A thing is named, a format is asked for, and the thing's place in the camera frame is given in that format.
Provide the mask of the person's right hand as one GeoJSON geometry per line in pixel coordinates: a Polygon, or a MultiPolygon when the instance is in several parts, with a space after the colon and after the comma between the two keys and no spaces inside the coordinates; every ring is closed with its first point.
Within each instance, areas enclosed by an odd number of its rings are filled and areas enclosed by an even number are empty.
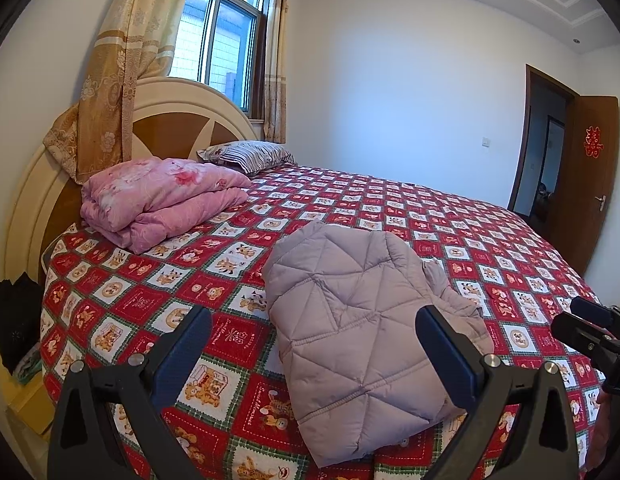
{"type": "Polygon", "coordinates": [[[610,440],[610,410],[612,409],[612,397],[601,390],[596,402],[600,406],[596,419],[590,448],[587,452],[586,471],[591,471],[602,464],[605,457],[607,443],[610,440]]]}

